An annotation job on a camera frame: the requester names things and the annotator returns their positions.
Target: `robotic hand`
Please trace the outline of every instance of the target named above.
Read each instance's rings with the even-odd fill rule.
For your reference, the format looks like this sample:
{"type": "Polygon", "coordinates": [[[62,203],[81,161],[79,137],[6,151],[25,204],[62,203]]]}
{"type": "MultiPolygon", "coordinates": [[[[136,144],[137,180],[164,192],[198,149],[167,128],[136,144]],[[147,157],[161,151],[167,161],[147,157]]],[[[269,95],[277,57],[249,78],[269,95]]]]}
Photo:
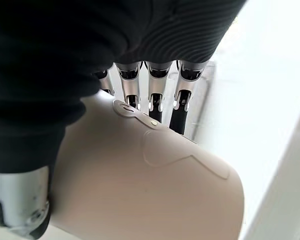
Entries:
{"type": "Polygon", "coordinates": [[[244,2],[0,5],[0,227],[39,239],[53,204],[51,223],[86,240],[237,239],[237,173],[180,134],[195,82],[244,2]],[[160,124],[174,60],[175,131],[160,124]],[[153,118],[136,110],[142,61],[153,118]],[[126,103],[113,97],[113,62],[126,103]],[[97,92],[96,77],[109,94],[85,99],[85,116],[65,135],[84,113],[79,99],[97,92]]]}

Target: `ribbed fabric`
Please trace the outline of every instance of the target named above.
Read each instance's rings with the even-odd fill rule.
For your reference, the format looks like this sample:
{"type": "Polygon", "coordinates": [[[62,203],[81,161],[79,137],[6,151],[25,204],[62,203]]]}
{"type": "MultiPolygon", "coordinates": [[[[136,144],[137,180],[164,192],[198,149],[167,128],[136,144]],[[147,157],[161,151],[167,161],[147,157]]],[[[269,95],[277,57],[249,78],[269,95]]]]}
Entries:
{"type": "Polygon", "coordinates": [[[244,0],[0,0],[0,173],[53,166],[113,62],[210,58],[244,0]]]}

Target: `beige curved surface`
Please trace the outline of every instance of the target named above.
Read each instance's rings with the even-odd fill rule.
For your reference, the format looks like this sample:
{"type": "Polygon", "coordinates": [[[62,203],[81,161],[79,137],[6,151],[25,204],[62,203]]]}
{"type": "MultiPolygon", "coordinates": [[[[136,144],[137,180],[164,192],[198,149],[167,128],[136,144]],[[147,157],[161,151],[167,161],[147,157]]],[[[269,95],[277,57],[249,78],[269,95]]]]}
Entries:
{"type": "Polygon", "coordinates": [[[224,161],[100,91],[67,129],[54,226],[84,240],[236,240],[244,195],[224,161]]]}

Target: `black knit fabric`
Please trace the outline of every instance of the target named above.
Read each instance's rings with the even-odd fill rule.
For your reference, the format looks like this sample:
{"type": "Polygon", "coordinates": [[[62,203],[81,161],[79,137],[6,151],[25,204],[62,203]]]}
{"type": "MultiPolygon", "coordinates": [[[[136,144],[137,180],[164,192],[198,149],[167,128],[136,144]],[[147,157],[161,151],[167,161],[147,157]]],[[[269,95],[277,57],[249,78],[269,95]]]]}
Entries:
{"type": "Polygon", "coordinates": [[[244,0],[0,0],[0,173],[52,166],[113,62],[208,60],[244,0]]]}

